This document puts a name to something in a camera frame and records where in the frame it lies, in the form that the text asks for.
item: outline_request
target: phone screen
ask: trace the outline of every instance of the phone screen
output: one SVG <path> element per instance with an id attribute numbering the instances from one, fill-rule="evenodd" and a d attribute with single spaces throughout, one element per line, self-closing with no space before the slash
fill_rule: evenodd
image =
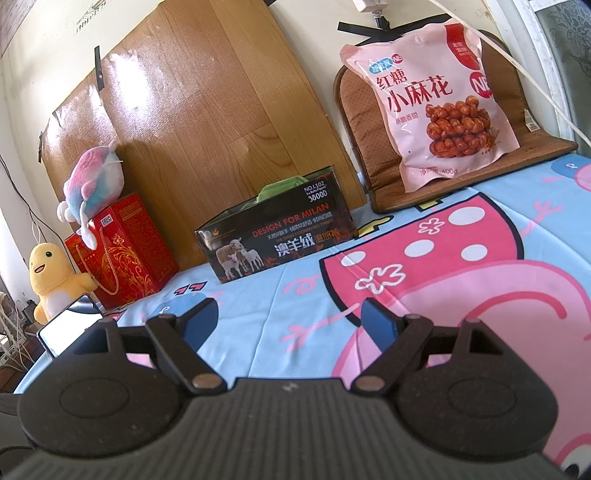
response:
<path id="1" fill-rule="evenodd" d="M 77 307 L 81 300 L 92 302 L 88 295 L 82 296 L 39 330 L 39 338 L 53 358 L 68 348 L 94 322 L 103 318 L 100 313 L 78 313 L 88 310 Z"/>

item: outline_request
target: brown seat cushion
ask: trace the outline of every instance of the brown seat cushion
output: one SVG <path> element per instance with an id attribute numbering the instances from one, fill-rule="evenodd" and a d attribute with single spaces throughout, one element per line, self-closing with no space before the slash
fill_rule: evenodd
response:
<path id="1" fill-rule="evenodd" d="M 486 35 L 502 45 L 494 35 Z M 521 147 L 480 170 L 455 179 L 434 180 L 412 193 L 404 191 L 398 169 L 401 157 L 390 143 L 373 89 L 347 67 L 338 72 L 335 79 L 335 98 L 361 166 L 374 211 L 387 212 L 423 203 L 578 148 L 575 142 L 552 137 L 543 130 L 530 132 L 525 125 L 524 111 L 527 102 L 517 71 L 484 42 L 482 61 L 489 86 L 497 103 L 507 115 Z"/>

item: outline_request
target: rope handle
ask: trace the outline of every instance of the rope handle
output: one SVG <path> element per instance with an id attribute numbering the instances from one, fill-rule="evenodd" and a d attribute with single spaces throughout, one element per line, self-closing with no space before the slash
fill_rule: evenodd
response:
<path id="1" fill-rule="evenodd" d="M 99 279 L 96 278 L 92 274 L 92 272 L 90 271 L 90 268 L 88 268 L 88 265 L 86 265 L 86 262 L 84 261 L 84 258 L 82 257 L 82 253 L 80 252 L 80 245 L 78 245 L 78 244 L 76 244 L 76 251 L 78 252 L 78 256 L 80 257 L 80 260 L 82 261 L 82 265 L 84 265 L 84 268 L 90 274 L 90 276 L 92 277 L 92 279 L 98 284 L 98 286 L 100 288 L 102 288 L 105 292 L 107 292 L 109 295 L 117 295 L 117 293 L 119 292 L 119 277 L 117 276 L 117 273 L 115 272 L 115 267 L 113 266 L 113 262 L 111 260 L 111 257 L 109 256 L 109 250 L 107 249 L 107 244 L 105 242 L 105 234 L 103 233 L 103 228 L 102 227 L 100 227 L 99 233 L 100 233 L 100 240 L 103 242 L 103 246 L 105 247 L 105 255 L 107 257 L 107 262 L 109 263 L 109 266 L 111 267 L 111 271 L 113 272 L 113 276 L 115 277 L 115 291 L 108 290 L 99 281 Z"/>

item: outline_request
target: cartoon eye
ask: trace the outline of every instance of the cartoon eye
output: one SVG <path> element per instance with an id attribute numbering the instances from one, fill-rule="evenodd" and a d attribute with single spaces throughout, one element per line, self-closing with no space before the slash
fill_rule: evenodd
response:
<path id="1" fill-rule="evenodd" d="M 591 465 L 591 445 L 585 443 L 572 450 L 564 459 L 561 468 L 571 478 L 583 475 Z"/>

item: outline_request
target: pink and blue plush toy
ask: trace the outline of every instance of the pink and blue plush toy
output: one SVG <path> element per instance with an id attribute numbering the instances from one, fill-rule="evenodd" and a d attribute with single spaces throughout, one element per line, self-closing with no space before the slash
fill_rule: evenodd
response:
<path id="1" fill-rule="evenodd" d="M 115 141 L 108 147 L 95 147 L 85 151 L 64 183 L 66 200 L 57 207 L 62 222 L 78 222 L 78 234 L 85 245 L 96 250 L 96 238 L 88 228 L 93 218 L 119 198 L 124 179 L 121 160 L 115 153 Z"/>

